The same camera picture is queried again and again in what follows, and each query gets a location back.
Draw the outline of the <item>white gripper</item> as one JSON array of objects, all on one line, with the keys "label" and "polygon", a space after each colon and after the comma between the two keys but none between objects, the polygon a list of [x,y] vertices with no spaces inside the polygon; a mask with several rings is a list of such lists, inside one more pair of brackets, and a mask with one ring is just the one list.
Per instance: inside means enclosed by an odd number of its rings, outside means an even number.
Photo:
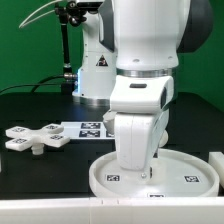
[{"label": "white gripper", "polygon": [[106,130],[115,137],[120,167],[145,171],[159,147],[168,124],[168,104],[174,95],[171,76],[131,78],[118,75],[103,116]]}]

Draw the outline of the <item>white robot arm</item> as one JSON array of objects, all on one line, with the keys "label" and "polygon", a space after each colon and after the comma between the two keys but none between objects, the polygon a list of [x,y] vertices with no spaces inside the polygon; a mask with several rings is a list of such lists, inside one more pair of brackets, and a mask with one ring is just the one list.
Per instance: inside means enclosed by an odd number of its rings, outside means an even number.
[{"label": "white robot arm", "polygon": [[107,105],[104,125],[126,170],[145,172],[174,96],[178,55],[199,49],[213,27],[210,0],[77,0],[85,11],[75,99]]}]

